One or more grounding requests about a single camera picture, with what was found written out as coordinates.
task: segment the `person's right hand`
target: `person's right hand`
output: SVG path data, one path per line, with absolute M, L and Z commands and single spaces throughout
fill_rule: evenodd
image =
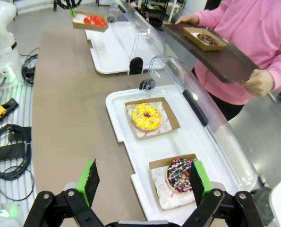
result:
M 190 23 L 193 25 L 198 25 L 199 24 L 199 17 L 196 15 L 184 15 L 181 16 L 175 24 L 179 24 L 181 22 L 186 22 L 186 23 Z

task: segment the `chocolate frosted donut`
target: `chocolate frosted donut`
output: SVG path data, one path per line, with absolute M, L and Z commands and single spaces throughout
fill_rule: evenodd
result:
M 197 38 L 206 44 L 209 44 L 212 46 L 218 45 L 218 42 L 207 34 L 200 33 L 197 35 Z
M 177 158 L 172 161 L 167 171 L 167 182 L 176 192 L 192 191 L 189 177 L 192 161 L 187 158 Z

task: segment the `transparent cover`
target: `transparent cover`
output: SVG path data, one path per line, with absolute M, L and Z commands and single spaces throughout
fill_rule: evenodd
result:
M 128 3 L 114 0 L 111 2 L 109 23 L 118 23 L 119 27 L 124 24 L 126 38 L 122 39 L 123 45 L 129 47 L 128 55 L 131 61 L 134 58 L 143 60 L 143 69 L 148 69 L 151 60 L 155 56 L 166 56 L 166 44 L 160 34 Z
M 172 86 L 172 89 L 177 89 L 186 100 L 187 93 L 192 96 L 192 100 L 197 103 L 201 113 L 208 120 L 207 125 L 203 124 L 203 127 L 206 134 L 214 141 L 214 146 L 227 170 L 234 173 L 242 190 L 253 190 L 257 183 L 254 167 L 245 156 L 227 120 L 191 70 L 178 59 L 156 56 L 151 62 L 148 75 L 154 82 L 148 79 L 143 84 L 142 89 L 147 92 L 150 92 L 154 86 Z M 192 106 L 192 109 L 197 115 L 198 108 Z

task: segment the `hand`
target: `hand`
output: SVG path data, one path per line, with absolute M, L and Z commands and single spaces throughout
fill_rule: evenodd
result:
M 254 96 L 263 97 L 274 87 L 272 75 L 266 70 L 254 70 L 250 79 L 240 83 Z
M 179 24 L 181 22 L 187 22 L 193 25 L 198 25 L 199 24 L 199 17 L 196 15 L 184 15 L 181 16 L 175 24 Z

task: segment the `person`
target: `person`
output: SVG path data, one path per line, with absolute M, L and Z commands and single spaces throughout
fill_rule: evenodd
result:
M 224 0 L 214 10 L 181 16 L 176 24 L 181 22 L 214 29 L 260 68 L 245 82 L 225 84 L 201 62 L 196 63 L 199 82 L 227 120 L 255 96 L 281 90 L 281 0 Z

